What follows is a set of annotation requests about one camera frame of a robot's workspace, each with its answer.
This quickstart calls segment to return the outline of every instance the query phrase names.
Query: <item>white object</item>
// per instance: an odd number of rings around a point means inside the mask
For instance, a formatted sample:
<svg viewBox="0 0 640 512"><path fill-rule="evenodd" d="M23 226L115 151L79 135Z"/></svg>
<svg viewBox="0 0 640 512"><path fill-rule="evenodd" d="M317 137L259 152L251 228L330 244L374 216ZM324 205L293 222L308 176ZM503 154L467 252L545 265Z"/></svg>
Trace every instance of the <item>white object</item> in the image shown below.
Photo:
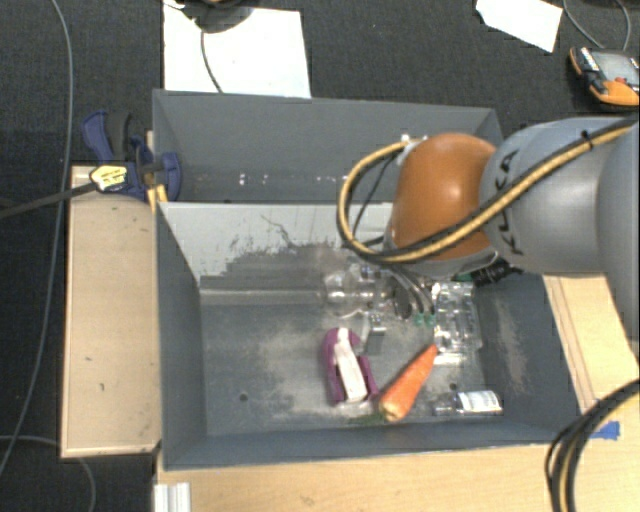
<svg viewBox="0 0 640 512"><path fill-rule="evenodd" d="M202 58L200 35L195 22L164 7L165 89L216 92ZM205 51L225 93L311 97L297 11L253 9L237 26L205 34Z"/></svg>
<svg viewBox="0 0 640 512"><path fill-rule="evenodd" d="M501 413L502 406L496 394L491 390L466 391L458 393L463 413L490 414Z"/></svg>
<svg viewBox="0 0 640 512"><path fill-rule="evenodd" d="M542 0L478 0L484 22L553 53L562 9Z"/></svg>
<svg viewBox="0 0 640 512"><path fill-rule="evenodd" d="M191 512L191 486L187 482L153 486L154 512Z"/></svg>
<svg viewBox="0 0 640 512"><path fill-rule="evenodd" d="M396 165L398 167L402 167L404 165L404 161L407 159L407 157L409 156L409 153L411 153L417 146L419 146L420 144L422 144L425 140L427 140L429 138L428 135L423 135L422 138L420 140L414 140L413 142L409 142L409 144L407 144L404 149L401 151L401 153L396 157ZM401 137L401 140L403 142L406 142L408 140L411 140L409 138L409 135L404 134Z"/></svg>
<svg viewBox="0 0 640 512"><path fill-rule="evenodd" d="M361 402L367 398L367 385L362 376L356 355L349 341L349 329L338 329L338 342L334 345L333 354L336 366L340 370L340 378L345 391L345 402Z"/></svg>

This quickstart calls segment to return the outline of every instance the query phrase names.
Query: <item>gray bin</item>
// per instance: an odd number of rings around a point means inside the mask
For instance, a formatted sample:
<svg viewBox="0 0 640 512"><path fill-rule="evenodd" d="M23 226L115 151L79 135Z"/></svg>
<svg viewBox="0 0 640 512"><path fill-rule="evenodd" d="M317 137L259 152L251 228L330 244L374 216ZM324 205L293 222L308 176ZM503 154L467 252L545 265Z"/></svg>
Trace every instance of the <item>gray bin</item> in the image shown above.
<svg viewBox="0 0 640 512"><path fill-rule="evenodd" d="M483 348L465 368L437 366L427 383L433 392L453 381L492 389L502 417L436 418L423 393L402 424L361 424L327 397L320 348L337 324L321 283L348 257L333 204L342 177L404 133L459 131L499 144L493 111L166 91L154 93L153 108L155 150L176 151L185 175L180 201L157 214L166 469L546 443L575 419L535 275L479 289ZM363 238L384 226L389 174ZM371 358L380 385L429 341L403 328L390 326Z"/></svg>

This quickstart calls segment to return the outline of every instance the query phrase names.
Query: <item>wooden board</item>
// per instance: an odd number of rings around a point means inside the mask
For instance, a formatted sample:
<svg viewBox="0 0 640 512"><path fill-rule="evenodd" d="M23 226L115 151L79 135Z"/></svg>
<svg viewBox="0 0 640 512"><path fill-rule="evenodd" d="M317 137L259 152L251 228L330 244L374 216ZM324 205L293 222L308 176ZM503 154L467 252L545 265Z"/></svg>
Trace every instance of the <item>wooden board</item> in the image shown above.
<svg viewBox="0 0 640 512"><path fill-rule="evenodd" d="M545 277L583 409L634 378L634 358L604 277Z"/></svg>
<svg viewBox="0 0 640 512"><path fill-rule="evenodd" d="M72 185L91 168L74 168ZM160 439L149 207L92 192L71 201L63 457L148 452Z"/></svg>
<svg viewBox="0 0 640 512"><path fill-rule="evenodd" d="M619 441L593 440L576 480L578 510L627 512L640 500L638 401L617 416ZM225 470L158 471L189 482L193 512L551 510L546 446Z"/></svg>

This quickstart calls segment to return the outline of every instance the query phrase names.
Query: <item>orange carrot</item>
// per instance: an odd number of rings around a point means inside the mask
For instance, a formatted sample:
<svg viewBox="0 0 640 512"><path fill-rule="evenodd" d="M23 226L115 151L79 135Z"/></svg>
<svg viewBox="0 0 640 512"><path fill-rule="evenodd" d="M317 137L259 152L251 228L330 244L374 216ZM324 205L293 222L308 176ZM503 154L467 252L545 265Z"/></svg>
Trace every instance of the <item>orange carrot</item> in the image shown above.
<svg viewBox="0 0 640 512"><path fill-rule="evenodd" d="M429 345L382 395L378 408L387 421L400 421L409 413L437 355L438 347Z"/></svg>

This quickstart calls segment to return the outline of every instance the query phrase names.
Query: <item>clamp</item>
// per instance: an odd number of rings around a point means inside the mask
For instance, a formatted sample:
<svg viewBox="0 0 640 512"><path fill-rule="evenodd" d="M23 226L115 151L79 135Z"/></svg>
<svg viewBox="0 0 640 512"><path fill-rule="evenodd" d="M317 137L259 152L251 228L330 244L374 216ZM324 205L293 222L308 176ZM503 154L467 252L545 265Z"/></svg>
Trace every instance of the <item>clamp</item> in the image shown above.
<svg viewBox="0 0 640 512"><path fill-rule="evenodd" d="M146 201L152 189L164 188L167 199L175 201L182 183L178 156L163 153L156 162L142 137L129 136L130 121L128 112L107 114L98 110L82 122L84 143L100 164L90 174L91 181L100 192L124 194L140 201Z"/></svg>

